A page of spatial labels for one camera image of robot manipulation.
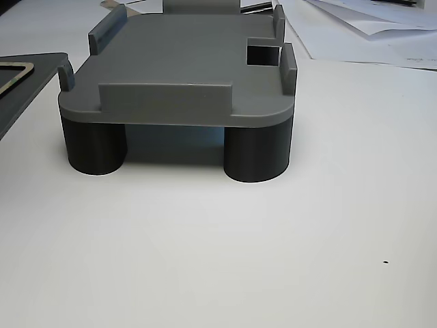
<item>white desk surface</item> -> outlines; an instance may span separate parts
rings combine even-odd
[[[24,0],[0,55],[77,69],[106,13]],[[437,327],[437,74],[298,65],[290,166],[258,184],[220,129],[136,127],[114,174],[74,171],[55,77],[0,142],[0,327]]]

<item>rectangular slot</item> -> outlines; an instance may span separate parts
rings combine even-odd
[[[247,64],[279,66],[278,46],[247,46]]]

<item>cylinder leg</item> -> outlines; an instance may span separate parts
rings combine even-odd
[[[124,124],[80,123],[62,117],[68,160],[77,171],[91,175],[114,172],[127,153]]]
[[[282,174],[290,160],[292,127],[293,117],[265,128],[225,128],[225,173],[241,182]]]

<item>platform top surface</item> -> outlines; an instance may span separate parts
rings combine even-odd
[[[246,63],[248,38],[274,39],[273,18],[263,15],[133,16],[62,92],[68,111],[100,111],[99,83],[232,84],[232,115],[274,115],[290,110],[278,66]]]

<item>gray plastic platform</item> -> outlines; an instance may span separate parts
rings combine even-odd
[[[239,14],[239,1],[216,1],[215,9],[213,1],[181,2],[164,1],[164,14],[130,18],[120,5],[99,23],[75,86],[59,95],[62,116],[75,122],[232,127],[289,119],[297,68],[291,44],[283,43],[282,7],[270,17]],[[282,48],[279,66],[247,64],[254,48],[273,56]]]
[[[128,18],[117,6],[89,33],[79,71],[59,67],[70,164],[93,175],[118,169],[125,124],[224,126],[229,177],[282,174],[297,77],[282,7],[271,17],[241,14],[239,0],[163,0],[163,10]]]

